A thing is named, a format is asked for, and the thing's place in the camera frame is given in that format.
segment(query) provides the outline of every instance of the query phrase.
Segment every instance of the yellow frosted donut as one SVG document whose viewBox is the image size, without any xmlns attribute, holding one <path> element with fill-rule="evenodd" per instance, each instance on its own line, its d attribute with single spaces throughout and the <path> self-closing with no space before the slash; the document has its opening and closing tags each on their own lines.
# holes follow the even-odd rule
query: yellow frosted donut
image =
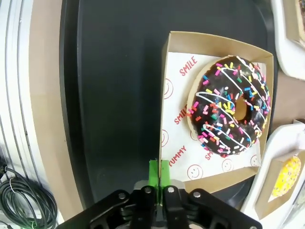
<svg viewBox="0 0 305 229">
<path fill-rule="evenodd" d="M 276 180 L 275 187 L 272 191 L 273 197 L 280 197 L 288 192 L 295 184 L 301 170 L 301 161 L 297 156 L 285 161 L 285 164 Z"/>
</svg>

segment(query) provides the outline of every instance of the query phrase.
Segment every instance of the small cardboard box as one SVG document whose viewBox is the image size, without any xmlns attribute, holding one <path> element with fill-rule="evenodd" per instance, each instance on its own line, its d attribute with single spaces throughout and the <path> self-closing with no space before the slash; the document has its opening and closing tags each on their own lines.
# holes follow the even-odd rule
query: small cardboard box
<svg viewBox="0 0 305 229">
<path fill-rule="evenodd" d="M 285 164 L 285 161 L 292 158 L 294 155 L 297 155 L 301 161 L 301 171 L 300 171 L 301 174 L 305 163 L 305 150 L 298 149 L 289 154 L 276 157 L 271 161 L 263 188 L 255 204 L 255 211 L 259 219 L 266 217 L 267 215 L 278 209 L 280 206 L 282 206 L 285 202 L 287 202 L 290 199 L 295 189 L 295 186 L 299 180 L 299 177 L 295 181 L 292 188 L 286 194 L 269 201 L 273 188 L 276 184 L 280 171 Z"/>
<path fill-rule="evenodd" d="M 285 11 L 286 36 L 305 49 L 305 16 L 302 15 L 301 1 L 282 0 Z"/>
<path fill-rule="evenodd" d="M 210 34 L 203 34 L 197 32 L 182 32 L 172 31 L 169 35 L 167 43 L 163 49 L 163 96 L 162 96 L 162 114 L 163 116 L 163 102 L 164 102 L 164 85 L 166 80 L 165 70 L 167 67 L 167 55 L 169 52 L 192 53 L 199 55 L 209 55 L 224 57 L 227 55 L 236 55 L 248 59 L 252 62 L 260 62 L 266 65 L 266 84 L 269 87 L 269 93 L 273 96 L 273 55 L 263 49 L 253 45 L 232 40 L 229 38 L 215 36 Z M 264 152 L 264 147 L 267 140 L 269 129 L 270 114 L 268 114 L 268 122 L 265 130 L 260 137 L 260 152 L 261 157 Z M 161 163 L 159 164 L 159 174 L 161 174 Z M 222 173 L 212 177 L 205 177 L 198 180 L 186 181 L 185 186 L 187 191 L 192 191 L 195 188 L 202 188 L 210 193 L 224 189 L 236 183 L 239 183 L 249 177 L 254 176 L 258 171 L 258 167 L 245 167 L 238 170 Z"/>
</svg>

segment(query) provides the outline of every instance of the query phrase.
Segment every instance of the chocolate frosted donut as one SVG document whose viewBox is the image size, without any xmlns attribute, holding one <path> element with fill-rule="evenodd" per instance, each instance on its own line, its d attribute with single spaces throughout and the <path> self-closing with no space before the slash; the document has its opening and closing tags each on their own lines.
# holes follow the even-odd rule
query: chocolate frosted donut
<svg viewBox="0 0 305 229">
<path fill-rule="evenodd" d="M 243 115 L 237 120 L 240 107 L 244 107 Z M 227 56 L 206 65 L 196 77 L 187 101 L 187 120 L 205 149 L 226 156 L 255 143 L 270 109 L 268 87 L 259 66 Z"/>
</svg>

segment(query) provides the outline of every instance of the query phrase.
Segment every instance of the bolt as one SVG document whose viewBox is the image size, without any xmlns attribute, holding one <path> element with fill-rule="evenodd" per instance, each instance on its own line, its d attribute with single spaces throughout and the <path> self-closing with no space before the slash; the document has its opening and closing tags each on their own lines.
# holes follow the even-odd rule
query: bolt
<svg viewBox="0 0 305 229">
<path fill-rule="evenodd" d="M 193 195 L 194 195 L 195 198 L 199 198 L 201 196 L 201 194 L 199 192 L 194 192 Z"/>
<path fill-rule="evenodd" d="M 167 191 L 168 191 L 169 193 L 173 193 L 173 192 L 175 191 L 175 189 L 174 189 L 173 187 L 169 187 L 169 188 L 167 189 Z"/>
<path fill-rule="evenodd" d="M 125 195 L 124 193 L 120 193 L 120 194 L 119 194 L 119 198 L 120 198 L 120 199 L 125 199 L 125 198 L 126 198 L 126 195 Z"/>
<path fill-rule="evenodd" d="M 151 190 L 151 188 L 150 188 L 150 187 L 146 187 L 146 188 L 145 188 L 145 192 L 148 194 L 148 193 L 151 193 L 151 192 L 152 192 L 152 190 Z"/>
</svg>

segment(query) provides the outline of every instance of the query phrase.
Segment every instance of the partially visible donut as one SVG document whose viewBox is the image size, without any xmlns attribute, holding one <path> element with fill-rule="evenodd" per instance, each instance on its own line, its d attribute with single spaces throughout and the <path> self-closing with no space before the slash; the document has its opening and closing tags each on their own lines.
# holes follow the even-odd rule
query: partially visible donut
<svg viewBox="0 0 305 229">
<path fill-rule="evenodd" d="M 293 156 L 285 161 L 273 188 L 273 197 L 280 197 L 293 187 L 300 175 L 301 164 L 301 160 L 297 156 Z"/>
<path fill-rule="evenodd" d="M 240 96 L 246 103 L 245 116 L 237 121 Z M 196 77 L 187 101 L 187 120 L 205 149 L 226 156 L 243 152 L 262 135 L 270 109 L 259 66 L 227 56 L 206 65 Z"/>
</svg>

